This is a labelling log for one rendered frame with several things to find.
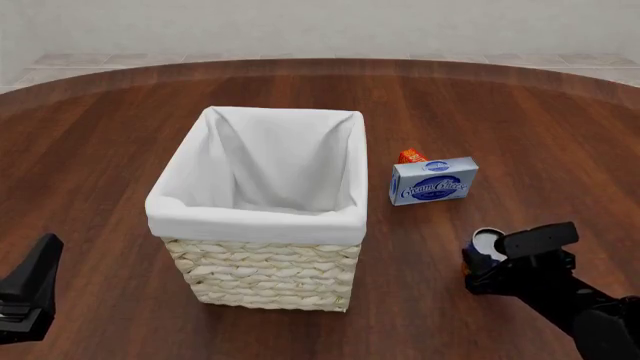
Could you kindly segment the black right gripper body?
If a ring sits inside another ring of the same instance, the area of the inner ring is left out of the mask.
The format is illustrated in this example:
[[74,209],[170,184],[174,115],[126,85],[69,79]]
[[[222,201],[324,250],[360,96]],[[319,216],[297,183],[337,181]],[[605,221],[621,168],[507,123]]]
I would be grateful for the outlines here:
[[490,255],[481,254],[474,248],[462,251],[463,274],[466,290],[473,295],[497,295],[530,297],[527,283],[531,269],[531,256],[508,257],[494,260]]

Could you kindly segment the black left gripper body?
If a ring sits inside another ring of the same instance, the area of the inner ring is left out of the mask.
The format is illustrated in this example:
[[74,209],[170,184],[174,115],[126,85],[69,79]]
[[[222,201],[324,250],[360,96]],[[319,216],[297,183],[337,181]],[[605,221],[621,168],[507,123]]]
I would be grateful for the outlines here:
[[43,341],[54,319],[54,299],[33,303],[0,299],[0,343]]

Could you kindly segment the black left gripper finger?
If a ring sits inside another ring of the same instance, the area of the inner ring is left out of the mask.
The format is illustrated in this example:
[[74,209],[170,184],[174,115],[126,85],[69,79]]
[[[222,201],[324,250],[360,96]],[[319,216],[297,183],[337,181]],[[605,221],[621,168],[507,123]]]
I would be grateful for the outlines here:
[[51,305],[63,247],[63,242],[54,233],[41,236],[25,259],[0,279],[0,301]]

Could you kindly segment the alphabet soup tin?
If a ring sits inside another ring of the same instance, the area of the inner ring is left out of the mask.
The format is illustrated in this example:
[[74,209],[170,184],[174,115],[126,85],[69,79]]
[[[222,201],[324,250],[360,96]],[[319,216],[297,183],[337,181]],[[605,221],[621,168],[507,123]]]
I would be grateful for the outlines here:
[[490,227],[476,230],[461,251],[463,274],[479,275],[506,260],[507,257],[495,248],[495,242],[504,235],[501,230]]

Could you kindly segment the woven basket with white liner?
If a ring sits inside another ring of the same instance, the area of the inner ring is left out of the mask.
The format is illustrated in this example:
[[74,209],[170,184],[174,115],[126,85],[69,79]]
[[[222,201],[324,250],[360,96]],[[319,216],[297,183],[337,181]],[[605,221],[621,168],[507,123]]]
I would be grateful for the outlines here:
[[357,111],[207,107],[145,200],[206,304],[346,311],[367,228]]

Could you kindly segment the flat plate on black stalk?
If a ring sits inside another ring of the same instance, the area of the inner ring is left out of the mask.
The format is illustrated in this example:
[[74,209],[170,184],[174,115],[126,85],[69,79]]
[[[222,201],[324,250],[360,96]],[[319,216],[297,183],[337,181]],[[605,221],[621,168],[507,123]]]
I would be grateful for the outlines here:
[[500,236],[494,243],[499,254],[506,257],[498,267],[531,269],[576,269],[576,257],[564,247],[579,242],[573,222],[534,227]]

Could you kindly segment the blue cream cheese box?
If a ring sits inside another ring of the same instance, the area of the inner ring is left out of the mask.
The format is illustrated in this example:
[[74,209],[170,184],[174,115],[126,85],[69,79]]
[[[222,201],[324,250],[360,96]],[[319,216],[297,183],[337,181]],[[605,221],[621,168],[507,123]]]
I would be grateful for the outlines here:
[[471,157],[395,164],[389,188],[393,206],[464,198],[479,170]]

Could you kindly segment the orange red food box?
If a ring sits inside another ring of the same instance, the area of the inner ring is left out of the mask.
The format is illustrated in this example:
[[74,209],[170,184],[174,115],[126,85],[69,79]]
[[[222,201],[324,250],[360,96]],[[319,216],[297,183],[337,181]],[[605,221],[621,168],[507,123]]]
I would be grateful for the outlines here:
[[410,163],[424,163],[427,161],[428,161],[428,158],[426,158],[422,153],[418,152],[416,149],[410,148],[400,152],[397,163],[410,164]]

